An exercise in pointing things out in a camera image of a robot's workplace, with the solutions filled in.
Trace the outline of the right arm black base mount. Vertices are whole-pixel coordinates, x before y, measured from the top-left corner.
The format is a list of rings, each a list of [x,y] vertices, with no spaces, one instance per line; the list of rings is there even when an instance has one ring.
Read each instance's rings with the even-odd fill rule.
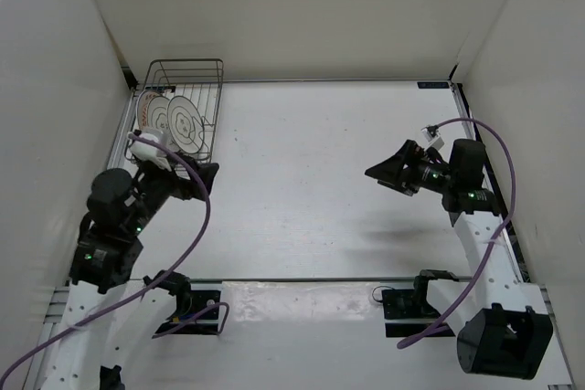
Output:
[[[371,291],[371,300],[380,305],[385,321],[387,338],[407,338],[422,332],[440,314],[426,303],[414,299],[413,289],[396,289],[386,285]]]

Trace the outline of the white plate green flower pattern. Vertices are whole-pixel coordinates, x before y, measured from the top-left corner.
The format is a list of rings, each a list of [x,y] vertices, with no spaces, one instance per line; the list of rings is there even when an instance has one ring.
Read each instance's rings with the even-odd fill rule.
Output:
[[[168,103],[167,121],[175,144],[187,154],[196,154],[202,146],[202,118],[191,100],[174,96]]]

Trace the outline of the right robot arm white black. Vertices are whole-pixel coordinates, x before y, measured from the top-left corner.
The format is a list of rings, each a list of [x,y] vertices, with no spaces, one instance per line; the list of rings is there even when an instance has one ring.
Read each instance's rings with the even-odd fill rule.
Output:
[[[458,139],[443,160],[432,147],[407,140],[366,176],[404,195],[421,189],[441,195],[472,273],[461,281],[445,270],[424,270],[415,279],[411,308],[420,316],[436,311],[439,321],[421,332],[434,336],[450,329],[459,365],[467,374],[531,380],[553,334],[550,318],[535,310],[518,283],[494,194],[483,186],[485,147]]]

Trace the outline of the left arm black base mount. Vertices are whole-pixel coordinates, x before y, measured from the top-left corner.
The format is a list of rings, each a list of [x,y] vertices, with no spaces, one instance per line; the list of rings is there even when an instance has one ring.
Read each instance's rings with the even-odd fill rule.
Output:
[[[187,299],[183,299],[178,313],[167,318],[159,326],[155,334],[170,331],[188,320],[192,315],[204,310],[206,307],[220,302],[222,294],[221,283],[192,283],[191,292]],[[220,319],[224,311],[220,308],[208,311],[199,320],[190,322],[174,335],[216,335],[219,329]]]

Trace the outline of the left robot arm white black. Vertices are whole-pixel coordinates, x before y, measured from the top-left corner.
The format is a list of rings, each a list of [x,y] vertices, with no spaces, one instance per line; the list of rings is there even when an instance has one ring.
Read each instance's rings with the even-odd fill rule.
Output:
[[[181,317],[192,304],[186,276],[146,278],[148,291],[120,326],[111,307],[127,288],[143,250],[139,235],[165,201],[202,199],[198,185],[142,162],[136,174],[112,168],[96,176],[88,212],[69,272],[70,286],[45,389],[123,389],[139,352],[169,317]]]

